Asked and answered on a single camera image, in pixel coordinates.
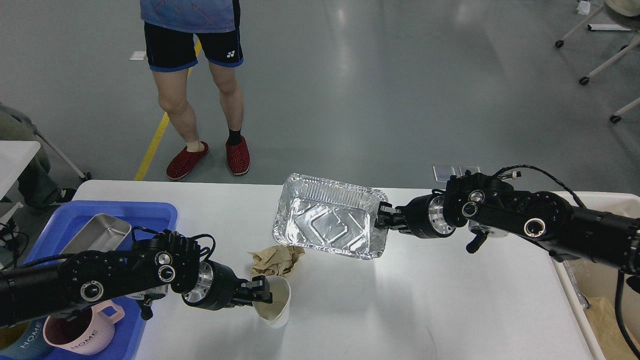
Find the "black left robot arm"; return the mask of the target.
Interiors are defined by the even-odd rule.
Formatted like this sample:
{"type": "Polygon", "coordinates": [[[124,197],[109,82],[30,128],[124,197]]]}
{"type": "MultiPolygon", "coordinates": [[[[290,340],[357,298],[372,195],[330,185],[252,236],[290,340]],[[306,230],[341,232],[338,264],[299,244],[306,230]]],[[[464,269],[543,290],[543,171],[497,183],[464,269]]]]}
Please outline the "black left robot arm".
{"type": "Polygon", "coordinates": [[[90,306],[136,294],[141,294],[136,301],[141,318],[148,321],[153,301],[162,298],[149,291],[164,286],[180,294],[185,305],[210,311],[274,301],[265,276],[238,278],[231,268],[211,260],[215,246],[201,247],[203,234],[144,232],[151,238],[134,239],[130,250],[59,254],[3,270],[2,328],[49,316],[73,319],[90,306]]]}

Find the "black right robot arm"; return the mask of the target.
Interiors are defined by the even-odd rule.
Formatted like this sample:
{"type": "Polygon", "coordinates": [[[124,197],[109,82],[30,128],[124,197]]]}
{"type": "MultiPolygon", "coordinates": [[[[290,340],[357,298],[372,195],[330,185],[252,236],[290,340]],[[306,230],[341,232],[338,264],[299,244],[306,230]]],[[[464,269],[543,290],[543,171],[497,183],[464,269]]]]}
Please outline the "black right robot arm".
{"type": "Polygon", "coordinates": [[[503,167],[492,175],[470,170],[451,175],[445,189],[434,189],[407,205],[381,202],[375,227],[436,239],[468,226],[474,234],[466,246],[471,254],[492,230],[500,230],[544,249],[557,262],[586,259],[617,269],[615,321],[638,356],[622,318],[622,299],[624,284],[639,291],[639,219],[589,209],[571,190],[574,204],[549,191],[516,190],[508,180],[520,175],[519,165],[503,167]]]}

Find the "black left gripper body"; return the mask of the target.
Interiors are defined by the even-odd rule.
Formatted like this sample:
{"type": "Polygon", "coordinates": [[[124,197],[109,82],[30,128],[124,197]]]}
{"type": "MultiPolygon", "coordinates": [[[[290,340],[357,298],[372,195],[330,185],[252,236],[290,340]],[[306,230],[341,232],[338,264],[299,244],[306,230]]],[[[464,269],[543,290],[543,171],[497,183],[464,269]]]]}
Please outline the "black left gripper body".
{"type": "Polygon", "coordinates": [[[183,294],[182,301],[185,305],[210,311],[249,306],[249,294],[243,287],[247,282],[238,278],[228,266],[203,260],[199,262],[194,288],[183,294]]]}

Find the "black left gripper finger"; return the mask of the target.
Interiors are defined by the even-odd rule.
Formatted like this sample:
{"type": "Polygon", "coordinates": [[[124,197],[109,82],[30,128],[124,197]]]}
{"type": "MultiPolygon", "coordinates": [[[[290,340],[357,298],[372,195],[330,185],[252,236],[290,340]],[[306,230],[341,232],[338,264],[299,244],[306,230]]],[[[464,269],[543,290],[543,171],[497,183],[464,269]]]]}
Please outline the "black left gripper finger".
{"type": "Polygon", "coordinates": [[[243,282],[242,293],[244,296],[272,296],[270,283],[264,275],[243,282]]]}
{"type": "Polygon", "coordinates": [[[267,295],[266,297],[262,295],[257,297],[253,295],[238,295],[235,297],[235,306],[254,306],[254,303],[271,305],[273,301],[272,295],[267,295]]]}

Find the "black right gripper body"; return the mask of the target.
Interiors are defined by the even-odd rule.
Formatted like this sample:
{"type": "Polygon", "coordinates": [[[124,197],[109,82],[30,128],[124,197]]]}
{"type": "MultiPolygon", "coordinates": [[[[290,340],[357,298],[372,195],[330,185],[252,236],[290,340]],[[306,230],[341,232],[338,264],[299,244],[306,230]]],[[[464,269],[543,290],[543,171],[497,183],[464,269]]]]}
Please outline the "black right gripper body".
{"type": "Polygon", "coordinates": [[[401,219],[397,231],[419,239],[443,239],[455,232],[444,216],[443,194],[426,194],[398,206],[401,219]]]}

